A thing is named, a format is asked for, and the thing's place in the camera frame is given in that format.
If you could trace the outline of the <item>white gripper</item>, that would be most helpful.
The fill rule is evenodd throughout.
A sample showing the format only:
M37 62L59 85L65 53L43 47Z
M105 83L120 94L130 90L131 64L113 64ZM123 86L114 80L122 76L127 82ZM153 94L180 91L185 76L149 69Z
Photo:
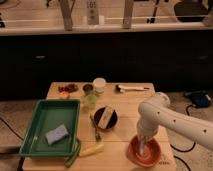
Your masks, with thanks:
M140 118L137 122L137 136L139 141L150 141L158 132L158 126L151 121Z

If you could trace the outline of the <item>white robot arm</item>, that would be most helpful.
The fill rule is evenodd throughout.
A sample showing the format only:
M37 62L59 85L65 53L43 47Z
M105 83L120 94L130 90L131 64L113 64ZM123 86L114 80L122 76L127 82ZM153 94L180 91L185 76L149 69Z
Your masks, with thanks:
M139 141L146 143L158 132L160 125L213 150L213 122L186 116L169 108L170 99L157 92L139 104L137 122Z

